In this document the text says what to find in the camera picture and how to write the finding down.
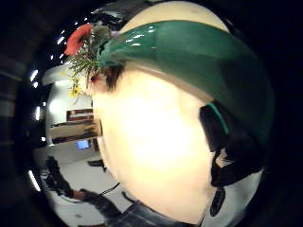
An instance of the ceiling light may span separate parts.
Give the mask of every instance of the ceiling light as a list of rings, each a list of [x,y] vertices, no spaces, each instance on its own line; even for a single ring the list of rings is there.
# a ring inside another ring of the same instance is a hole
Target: ceiling light
[[[32,86],[33,86],[34,88],[37,88],[37,87],[38,87],[38,82],[37,82],[37,81],[34,82],[34,83],[32,84]]]
[[[38,185],[33,173],[31,170],[28,171],[29,178],[31,179],[32,184],[35,186],[37,191],[41,191],[40,186]]]
[[[36,120],[40,119],[40,107],[36,108],[36,115],[35,115]]]
[[[64,40],[64,36],[61,36],[61,37],[58,39],[57,44],[60,44],[63,40]]]
[[[34,71],[32,71],[30,78],[29,78],[30,81],[33,81],[36,78],[37,74],[38,74],[38,69],[35,69]]]

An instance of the dark shirt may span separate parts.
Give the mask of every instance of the dark shirt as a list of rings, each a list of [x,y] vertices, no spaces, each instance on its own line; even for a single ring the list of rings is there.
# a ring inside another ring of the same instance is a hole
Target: dark shirt
[[[105,197],[95,192],[82,189],[85,199],[95,205],[105,218],[108,227],[187,227],[186,223],[167,218],[147,207],[140,201],[135,201],[126,211],[121,213],[116,206]]]

